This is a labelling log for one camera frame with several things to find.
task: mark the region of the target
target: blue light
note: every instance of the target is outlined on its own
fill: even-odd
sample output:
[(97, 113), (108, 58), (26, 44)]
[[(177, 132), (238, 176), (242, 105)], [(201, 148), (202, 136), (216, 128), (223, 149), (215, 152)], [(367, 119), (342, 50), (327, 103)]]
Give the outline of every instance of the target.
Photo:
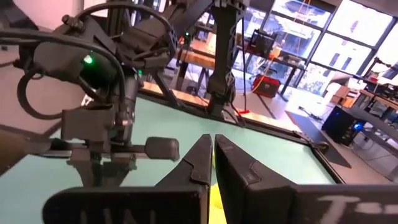
[(363, 128), (363, 124), (361, 124), (361, 123), (354, 124), (355, 131), (360, 131), (360, 130), (362, 130), (362, 128)]

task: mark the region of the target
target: red box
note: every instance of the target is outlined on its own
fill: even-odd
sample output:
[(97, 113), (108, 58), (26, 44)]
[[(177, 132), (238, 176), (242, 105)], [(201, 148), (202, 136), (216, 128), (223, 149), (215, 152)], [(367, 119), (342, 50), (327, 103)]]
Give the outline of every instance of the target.
[(253, 88), (257, 87), (253, 92), (268, 98), (276, 96), (280, 87), (280, 81), (275, 78), (270, 78), (264, 75), (258, 76), (253, 83)]

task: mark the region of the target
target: light green table surface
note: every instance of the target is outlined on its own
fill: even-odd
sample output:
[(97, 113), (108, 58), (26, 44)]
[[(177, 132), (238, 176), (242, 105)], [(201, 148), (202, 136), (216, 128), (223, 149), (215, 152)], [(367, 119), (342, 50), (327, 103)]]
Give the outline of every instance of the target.
[[(150, 136), (176, 138), (182, 158), (202, 134), (211, 134), (212, 138), (224, 134), (267, 167), (297, 184), (334, 183), (307, 146), (138, 99), (134, 144), (144, 144)], [(138, 160), (138, 169), (129, 173), (123, 186), (153, 186), (177, 164)], [(45, 201), (61, 190), (78, 186), (81, 186), (80, 176), (66, 160), (27, 156), (0, 177), (0, 223), (42, 223)]]

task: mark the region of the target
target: green led light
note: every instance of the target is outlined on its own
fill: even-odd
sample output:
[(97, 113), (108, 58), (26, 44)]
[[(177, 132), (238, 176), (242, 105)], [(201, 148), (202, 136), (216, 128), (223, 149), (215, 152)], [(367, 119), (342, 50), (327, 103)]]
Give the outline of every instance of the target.
[(90, 55), (87, 55), (87, 56), (83, 59), (83, 61), (84, 61), (85, 63), (87, 63), (87, 64), (91, 64), (91, 63), (94, 62), (93, 58), (92, 58)]

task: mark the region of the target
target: glass wall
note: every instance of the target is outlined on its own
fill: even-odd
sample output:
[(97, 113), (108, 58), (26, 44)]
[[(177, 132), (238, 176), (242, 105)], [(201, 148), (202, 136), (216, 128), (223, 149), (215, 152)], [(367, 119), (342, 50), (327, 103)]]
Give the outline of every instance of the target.
[(352, 1), (343, 1), (329, 29), (332, 32), (375, 45), (392, 17)]
[(308, 57), (321, 33), (320, 30), (275, 15), (269, 16), (264, 30), (278, 33), (275, 42), (283, 51), (303, 58)]
[(324, 27), (330, 17), (330, 12), (298, 0), (276, 0), (272, 10), (318, 27)]
[[(383, 62), (398, 64), (398, 26), (391, 31), (392, 23), (396, 21), (393, 17), (350, 0), (342, 0), (335, 9), (303, 2), (275, 0), (269, 14), (248, 7), (243, 17), (246, 40), (255, 29), (276, 33), (275, 43), (282, 48), (281, 55), (294, 55), (303, 60), (305, 72), (297, 71), (289, 86), (322, 95), (336, 71), (362, 73), (364, 63), (371, 62), (376, 56)], [(212, 27), (215, 22), (211, 14), (204, 13), (199, 23)], [(241, 21), (236, 32), (242, 33)], [(203, 41), (207, 39), (207, 34), (202, 33), (201, 36)], [(262, 73), (267, 66), (263, 58), (255, 55), (246, 54), (244, 59), (249, 77)], [(233, 68), (238, 73), (242, 72), (242, 51), (238, 52)], [(290, 67), (274, 62), (270, 68), (272, 77), (287, 84)], [(386, 79), (396, 79), (398, 85), (398, 66), (396, 70), (386, 71), (386, 67), (376, 65), (374, 70), (384, 74)]]
[(357, 74), (369, 55), (377, 50), (376, 45), (392, 20), (391, 16), (343, 0), (321, 34), (298, 88), (322, 95), (335, 71)]
[(378, 57), (382, 62), (393, 65), (392, 68), (388, 68), (380, 63), (375, 64), (373, 71), (379, 74), (379, 81), (381, 83), (391, 83), (398, 85), (398, 26), (395, 25), (391, 30), (389, 36), (380, 46), (375, 57)]
[(338, 70), (355, 74), (371, 49), (325, 34), (312, 60)]
[[(265, 12), (248, 7), (244, 12), (244, 37), (250, 38), (254, 30), (260, 29), (266, 16)], [(242, 34), (242, 21), (236, 25), (236, 32)]]

